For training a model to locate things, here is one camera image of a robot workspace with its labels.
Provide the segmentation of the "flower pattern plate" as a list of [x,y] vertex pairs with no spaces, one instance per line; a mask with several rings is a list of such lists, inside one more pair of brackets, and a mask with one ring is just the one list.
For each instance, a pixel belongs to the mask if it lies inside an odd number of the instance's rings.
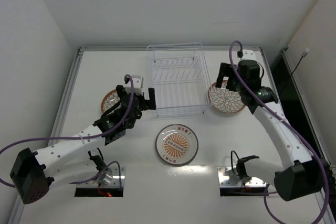
[[220,112],[227,114],[238,113],[245,108],[245,105],[239,93],[228,90],[226,85],[227,80],[223,80],[220,88],[217,88],[216,82],[214,82],[208,90],[209,102]]
[[102,115],[106,115],[120,107],[120,98],[116,89],[110,91],[101,102]]

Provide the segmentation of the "orange sunburst glass plate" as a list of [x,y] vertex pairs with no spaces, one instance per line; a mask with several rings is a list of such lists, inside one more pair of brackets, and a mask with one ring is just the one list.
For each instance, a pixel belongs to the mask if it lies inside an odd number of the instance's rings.
[[155,139],[155,151],[164,163],[180,167],[196,157],[199,141],[194,131],[183,124],[170,124]]

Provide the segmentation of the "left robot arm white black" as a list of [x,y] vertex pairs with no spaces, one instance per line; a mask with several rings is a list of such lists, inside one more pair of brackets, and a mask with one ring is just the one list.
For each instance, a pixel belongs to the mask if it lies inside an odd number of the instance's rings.
[[143,111],[155,110],[155,89],[145,99],[142,84],[126,82],[116,87],[119,102],[92,125],[72,137],[45,148],[20,151],[10,172],[12,183],[24,204],[45,196],[51,188],[65,184],[102,181],[109,166],[101,155],[91,155],[125,135]]

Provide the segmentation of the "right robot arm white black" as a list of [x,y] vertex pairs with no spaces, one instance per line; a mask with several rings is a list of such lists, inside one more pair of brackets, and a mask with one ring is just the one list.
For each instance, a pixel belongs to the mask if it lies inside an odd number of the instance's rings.
[[276,94],[271,88],[261,85],[259,73],[259,64],[254,60],[242,60],[236,66],[222,62],[216,87],[222,85],[224,78],[228,79],[226,88],[238,92],[243,104],[264,127],[282,165],[276,166],[251,155],[238,159],[236,175],[240,179],[262,179],[274,186],[285,201],[314,194],[325,185],[322,172],[327,164],[314,157],[312,151],[290,129]]

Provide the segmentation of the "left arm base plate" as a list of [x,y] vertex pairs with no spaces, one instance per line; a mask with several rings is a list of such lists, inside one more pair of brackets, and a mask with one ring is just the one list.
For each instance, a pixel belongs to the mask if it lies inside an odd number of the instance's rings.
[[79,184],[76,186],[75,197],[91,197],[91,198],[122,198],[124,191],[126,167],[111,166],[104,178]]

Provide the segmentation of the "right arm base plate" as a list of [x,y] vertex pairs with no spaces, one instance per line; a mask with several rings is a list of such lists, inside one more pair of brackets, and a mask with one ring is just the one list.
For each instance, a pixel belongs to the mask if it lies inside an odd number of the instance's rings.
[[257,177],[240,179],[230,166],[218,166],[218,184],[221,197],[262,196],[266,183]]

